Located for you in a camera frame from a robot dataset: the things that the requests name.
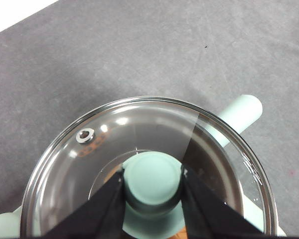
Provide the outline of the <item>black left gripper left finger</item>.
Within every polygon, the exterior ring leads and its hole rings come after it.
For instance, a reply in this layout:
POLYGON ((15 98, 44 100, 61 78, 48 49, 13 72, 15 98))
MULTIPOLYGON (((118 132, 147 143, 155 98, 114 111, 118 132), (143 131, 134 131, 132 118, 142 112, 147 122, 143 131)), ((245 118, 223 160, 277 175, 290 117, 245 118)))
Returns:
POLYGON ((81 207, 42 239, 119 239, 125 216, 123 171, 113 176, 81 207))

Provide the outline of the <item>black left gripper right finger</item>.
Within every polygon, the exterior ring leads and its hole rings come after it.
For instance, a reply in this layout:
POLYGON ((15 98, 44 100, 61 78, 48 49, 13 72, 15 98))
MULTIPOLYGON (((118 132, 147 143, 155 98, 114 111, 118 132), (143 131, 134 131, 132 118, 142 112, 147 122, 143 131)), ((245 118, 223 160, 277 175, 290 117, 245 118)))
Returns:
POLYGON ((190 167, 181 168, 181 203, 189 239, 268 239, 225 204, 190 167))

